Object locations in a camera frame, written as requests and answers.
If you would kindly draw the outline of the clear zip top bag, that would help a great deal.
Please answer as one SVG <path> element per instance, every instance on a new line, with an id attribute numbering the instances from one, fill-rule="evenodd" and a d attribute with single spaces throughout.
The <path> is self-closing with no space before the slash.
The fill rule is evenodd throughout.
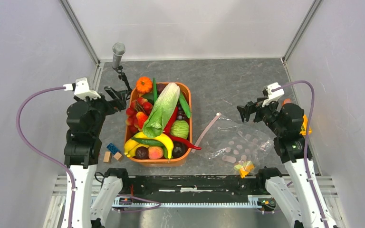
<path id="1" fill-rule="evenodd" d="M 273 140 L 257 125 L 237 123 L 217 113 L 194 145 L 201 150 L 192 152 L 199 152 L 201 157 L 213 162 L 258 164 L 273 148 Z"/>

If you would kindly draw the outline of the green napa cabbage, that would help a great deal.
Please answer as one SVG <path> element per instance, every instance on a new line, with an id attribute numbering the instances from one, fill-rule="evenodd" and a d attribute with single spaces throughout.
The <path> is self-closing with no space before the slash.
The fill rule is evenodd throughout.
<path id="1" fill-rule="evenodd" d="M 153 109 L 145 121 L 143 133 L 149 138 L 159 136 L 168 124 L 179 100 L 180 87 L 176 83 L 168 83 L 155 101 Z"/>

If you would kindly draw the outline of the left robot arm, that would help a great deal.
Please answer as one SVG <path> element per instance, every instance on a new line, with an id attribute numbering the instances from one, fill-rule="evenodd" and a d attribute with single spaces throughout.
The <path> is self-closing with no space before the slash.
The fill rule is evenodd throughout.
<path id="1" fill-rule="evenodd" d="M 126 108 L 131 90 L 116 91 L 105 87 L 111 97 L 94 90 L 84 82 L 75 87 L 75 103 L 67 108 L 64 148 L 64 166 L 67 172 L 67 194 L 63 228 L 103 228 L 112 207 L 112 201 L 118 193 L 130 189 L 130 180 L 117 176 L 115 169 L 109 169 L 102 188 L 95 201 L 92 201 L 93 177 L 96 173 L 99 151 L 102 142 L 99 139 L 106 116 Z"/>

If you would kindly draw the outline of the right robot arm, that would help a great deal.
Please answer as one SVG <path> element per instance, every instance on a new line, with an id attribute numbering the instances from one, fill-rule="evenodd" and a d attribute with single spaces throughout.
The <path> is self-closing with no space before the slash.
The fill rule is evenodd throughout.
<path id="1" fill-rule="evenodd" d="M 336 228 L 337 222 L 316 180 L 311 151 L 301 134 L 304 110 L 293 103 L 284 104 L 280 110 L 277 107 L 276 101 L 266 106 L 262 106 L 261 101 L 237 106 L 242 122 L 255 114 L 253 121 L 263 122 L 274 133 L 275 151 L 288 171 L 295 193 L 288 189 L 277 168 L 260 169 L 256 189 L 274 198 L 292 228 Z"/>

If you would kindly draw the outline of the blue toy brick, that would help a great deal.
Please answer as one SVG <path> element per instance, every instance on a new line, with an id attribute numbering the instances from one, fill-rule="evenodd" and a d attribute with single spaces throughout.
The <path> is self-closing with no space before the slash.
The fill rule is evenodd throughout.
<path id="1" fill-rule="evenodd" d="M 115 155 L 117 152 L 120 152 L 120 150 L 113 144 L 110 143 L 106 147 L 113 155 Z"/>

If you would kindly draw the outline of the yellow banana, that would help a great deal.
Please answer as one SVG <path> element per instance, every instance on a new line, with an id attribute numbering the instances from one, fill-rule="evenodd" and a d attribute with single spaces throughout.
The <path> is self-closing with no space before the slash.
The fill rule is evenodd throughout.
<path id="1" fill-rule="evenodd" d="M 143 138 L 143 139 L 155 139 L 155 140 L 158 140 L 158 141 L 162 142 L 164 144 L 163 147 L 166 148 L 165 155 L 163 155 L 163 156 L 166 159 L 171 159 L 172 158 L 172 150 L 173 150 L 174 144 L 173 144 L 173 141 L 166 134 L 162 133 L 159 136 L 156 136 L 154 138 L 150 138 L 150 137 L 146 136 L 143 132 L 138 132 L 133 137 Z M 127 140 L 124 143 L 125 154 L 129 155 L 129 156 L 134 156 L 134 153 L 132 153 L 132 150 L 133 150 L 134 147 L 136 147 L 138 145 L 140 145 L 140 143 L 132 140 L 132 137 L 131 137 L 129 140 Z"/>

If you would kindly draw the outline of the wooden cube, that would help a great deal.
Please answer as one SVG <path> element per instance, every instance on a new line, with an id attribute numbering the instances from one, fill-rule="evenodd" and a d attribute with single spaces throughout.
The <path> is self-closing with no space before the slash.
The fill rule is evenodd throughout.
<path id="1" fill-rule="evenodd" d="M 113 158 L 120 162 L 123 159 L 123 155 L 120 152 L 116 152 Z"/>
<path id="2" fill-rule="evenodd" d="M 112 153 L 110 151 L 106 151 L 104 154 L 103 162 L 111 163 L 111 160 L 112 160 Z"/>

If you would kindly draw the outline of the yellow plastic crate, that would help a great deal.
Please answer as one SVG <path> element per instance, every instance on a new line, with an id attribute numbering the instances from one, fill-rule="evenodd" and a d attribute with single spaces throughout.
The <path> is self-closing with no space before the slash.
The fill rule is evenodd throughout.
<path id="1" fill-rule="evenodd" d="M 303 115 L 303 124 L 300 129 L 300 134 L 303 136 L 306 136 L 306 133 L 308 133 L 308 134 L 312 133 L 311 127 L 308 128 L 308 132 L 307 132 L 307 124 L 308 124 L 308 118 L 306 115 Z"/>

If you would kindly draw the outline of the dark grape bunch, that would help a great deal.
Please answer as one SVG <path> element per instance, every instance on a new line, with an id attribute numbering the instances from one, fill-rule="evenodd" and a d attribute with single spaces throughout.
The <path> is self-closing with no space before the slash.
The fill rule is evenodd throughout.
<path id="1" fill-rule="evenodd" d="M 177 110 L 176 120 L 187 120 L 188 116 L 185 113 L 185 111 L 181 107 L 178 107 L 177 109 L 178 110 Z"/>

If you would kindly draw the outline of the green zucchini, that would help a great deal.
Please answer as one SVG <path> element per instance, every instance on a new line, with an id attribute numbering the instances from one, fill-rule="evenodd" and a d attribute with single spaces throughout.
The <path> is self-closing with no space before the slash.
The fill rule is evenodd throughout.
<path id="1" fill-rule="evenodd" d="M 179 95 L 179 102 L 180 102 L 180 105 L 181 105 L 181 108 L 182 110 L 185 112 L 185 115 L 188 117 L 188 118 L 191 118 L 191 107 L 189 106 L 188 102 L 186 101 L 184 95 L 182 92 L 180 92 L 180 95 Z"/>

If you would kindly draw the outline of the dark purple plum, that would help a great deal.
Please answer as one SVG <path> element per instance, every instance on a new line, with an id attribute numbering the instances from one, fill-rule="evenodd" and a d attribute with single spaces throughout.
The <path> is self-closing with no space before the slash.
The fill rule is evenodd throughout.
<path id="1" fill-rule="evenodd" d="M 148 148 L 140 146 L 135 150 L 135 158 L 144 160 L 149 158 Z"/>

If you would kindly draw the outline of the red chili pepper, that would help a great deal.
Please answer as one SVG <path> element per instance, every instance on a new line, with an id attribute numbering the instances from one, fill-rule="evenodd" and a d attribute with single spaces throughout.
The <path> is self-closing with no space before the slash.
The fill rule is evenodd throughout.
<path id="1" fill-rule="evenodd" d="M 176 137 L 176 136 L 172 136 L 172 135 L 168 135 L 168 136 L 172 141 L 177 141 L 177 142 L 183 143 L 188 148 L 195 149 L 195 150 L 202 149 L 201 147 L 195 146 L 194 144 L 192 144 L 191 142 L 189 142 L 188 140 L 186 140 L 184 138 Z"/>

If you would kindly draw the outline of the round green cabbage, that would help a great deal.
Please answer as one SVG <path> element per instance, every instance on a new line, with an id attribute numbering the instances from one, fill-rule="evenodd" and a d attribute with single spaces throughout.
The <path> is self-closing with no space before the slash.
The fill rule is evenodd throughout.
<path id="1" fill-rule="evenodd" d="M 176 120 L 170 129 L 170 134 L 175 137 L 187 139 L 190 133 L 189 124 L 185 120 Z"/>

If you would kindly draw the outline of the peach fruit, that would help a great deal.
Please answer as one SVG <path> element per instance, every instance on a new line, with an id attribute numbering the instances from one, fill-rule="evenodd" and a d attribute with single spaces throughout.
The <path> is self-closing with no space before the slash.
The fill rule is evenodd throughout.
<path id="1" fill-rule="evenodd" d="M 162 147 L 151 146 L 148 148 L 148 151 L 149 151 L 149 159 L 151 160 L 157 160 L 163 157 Z"/>

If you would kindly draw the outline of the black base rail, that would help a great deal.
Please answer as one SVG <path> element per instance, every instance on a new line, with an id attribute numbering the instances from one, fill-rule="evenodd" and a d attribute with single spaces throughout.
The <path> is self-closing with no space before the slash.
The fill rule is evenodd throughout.
<path id="1" fill-rule="evenodd" d="M 101 184 L 110 176 L 121 179 L 117 206 L 260 208 L 271 198 L 263 176 L 240 175 L 128 175 L 126 169 L 111 168 L 96 178 Z"/>

